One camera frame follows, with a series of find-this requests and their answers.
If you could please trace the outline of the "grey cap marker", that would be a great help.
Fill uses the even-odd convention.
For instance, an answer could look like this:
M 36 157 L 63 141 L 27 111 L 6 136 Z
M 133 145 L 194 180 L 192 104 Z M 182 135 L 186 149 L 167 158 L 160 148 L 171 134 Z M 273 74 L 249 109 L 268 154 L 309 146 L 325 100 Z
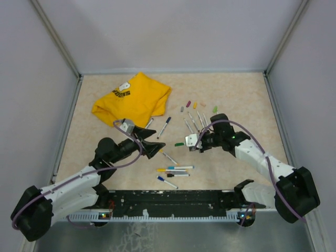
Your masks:
M 185 118 L 183 118 L 183 120 L 184 120 L 188 130 L 191 132 L 191 134 L 194 134 L 194 131 L 193 131 L 192 127 L 190 126 L 190 124 L 188 123 L 188 121 Z

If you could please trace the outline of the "yellow cap rainbow marker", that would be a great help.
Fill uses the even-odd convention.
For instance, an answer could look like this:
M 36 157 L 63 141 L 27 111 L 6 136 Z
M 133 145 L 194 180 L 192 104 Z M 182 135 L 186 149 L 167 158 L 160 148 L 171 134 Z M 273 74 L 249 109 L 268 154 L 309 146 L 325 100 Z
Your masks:
M 203 122 L 203 119 L 202 119 L 200 113 L 199 113 L 198 111 L 196 111 L 196 113 L 197 113 L 198 119 L 200 120 L 200 123 L 201 123 L 201 125 L 202 125 L 202 128 L 205 128 L 205 124 L 204 124 L 204 122 Z

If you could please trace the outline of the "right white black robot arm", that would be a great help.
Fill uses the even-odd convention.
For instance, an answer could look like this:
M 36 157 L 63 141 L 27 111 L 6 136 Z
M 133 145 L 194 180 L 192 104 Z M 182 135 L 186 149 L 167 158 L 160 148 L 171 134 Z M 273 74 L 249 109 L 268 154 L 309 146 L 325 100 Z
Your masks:
M 203 153 L 212 148 L 221 148 L 233 157 L 248 163 L 271 185 L 265 186 L 253 180 L 245 180 L 234 190 L 235 203 L 242 208 L 252 203 L 274 208 L 287 222 L 294 223 L 320 205 L 320 198 L 311 172 L 295 168 L 268 154 L 254 136 L 242 125 L 221 113 L 211 117 L 208 126 L 199 133 L 185 138 L 190 151 Z

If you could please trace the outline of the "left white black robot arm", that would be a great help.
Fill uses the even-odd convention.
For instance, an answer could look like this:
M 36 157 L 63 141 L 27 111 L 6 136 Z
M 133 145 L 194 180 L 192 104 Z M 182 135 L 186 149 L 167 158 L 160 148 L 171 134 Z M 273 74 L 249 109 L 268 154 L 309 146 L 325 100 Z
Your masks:
M 127 138 L 120 143 L 111 138 L 101 139 L 93 160 L 78 173 L 49 186 L 27 188 L 10 216 L 13 229 L 32 242 L 44 236 L 54 223 L 74 212 L 92 206 L 106 207 L 109 191 L 103 182 L 119 169 L 115 163 L 133 152 L 151 159 L 166 145 L 146 140 L 156 133 L 155 130 L 131 126 L 123 133 Z

